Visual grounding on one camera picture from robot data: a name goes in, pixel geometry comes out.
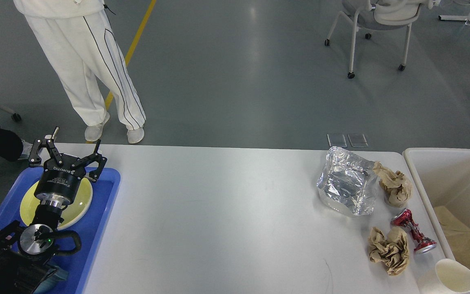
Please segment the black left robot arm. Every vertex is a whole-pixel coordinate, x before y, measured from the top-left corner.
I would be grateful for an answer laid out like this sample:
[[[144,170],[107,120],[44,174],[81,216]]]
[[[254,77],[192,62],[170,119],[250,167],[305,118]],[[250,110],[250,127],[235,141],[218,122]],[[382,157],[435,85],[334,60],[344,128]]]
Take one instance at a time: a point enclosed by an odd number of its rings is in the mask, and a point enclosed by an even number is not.
[[[82,179],[96,182],[107,158],[99,153],[101,141],[84,158],[58,152],[55,129],[51,138],[34,142],[29,166],[43,166],[34,196],[39,199],[30,225],[15,220],[0,229],[0,294],[32,294],[57,269],[49,264],[54,256],[70,256],[82,248],[80,235],[60,231],[62,212],[76,199]]]

